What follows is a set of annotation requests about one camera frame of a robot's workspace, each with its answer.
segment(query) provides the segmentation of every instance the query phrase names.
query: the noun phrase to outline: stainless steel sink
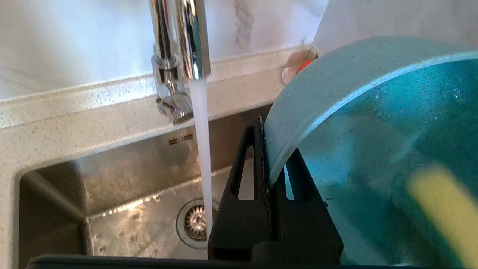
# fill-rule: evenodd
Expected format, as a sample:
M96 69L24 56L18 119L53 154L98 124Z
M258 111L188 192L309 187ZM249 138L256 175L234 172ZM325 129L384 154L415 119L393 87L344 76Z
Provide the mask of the stainless steel sink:
M210 122L220 202L242 128L269 106ZM248 159L239 197L252 199ZM27 173L20 186L19 266L41 254L205 259L194 127Z

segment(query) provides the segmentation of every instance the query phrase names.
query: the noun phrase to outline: countertop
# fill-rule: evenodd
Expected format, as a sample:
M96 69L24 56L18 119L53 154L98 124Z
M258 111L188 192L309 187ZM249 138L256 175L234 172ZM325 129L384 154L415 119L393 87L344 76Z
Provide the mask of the countertop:
M281 71L210 82L209 119L273 103L283 89ZM153 95L0 129L0 268L18 267L19 183L25 172L193 124L172 125Z

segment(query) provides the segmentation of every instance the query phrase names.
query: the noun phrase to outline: sink drain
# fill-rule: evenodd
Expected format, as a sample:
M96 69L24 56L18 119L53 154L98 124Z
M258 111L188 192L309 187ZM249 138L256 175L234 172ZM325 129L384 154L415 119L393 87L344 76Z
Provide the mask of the sink drain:
M213 217L216 217L217 203L213 201ZM176 229L181 240L196 249L205 249L206 211L203 199L195 199L183 206L176 219Z

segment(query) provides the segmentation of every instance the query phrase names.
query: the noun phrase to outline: kitchen faucet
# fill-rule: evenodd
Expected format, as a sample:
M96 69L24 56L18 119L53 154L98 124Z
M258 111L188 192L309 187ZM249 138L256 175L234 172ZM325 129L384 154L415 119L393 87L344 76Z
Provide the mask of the kitchen faucet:
M211 72L204 0L150 0L150 9L158 110L183 123L193 117L185 84Z

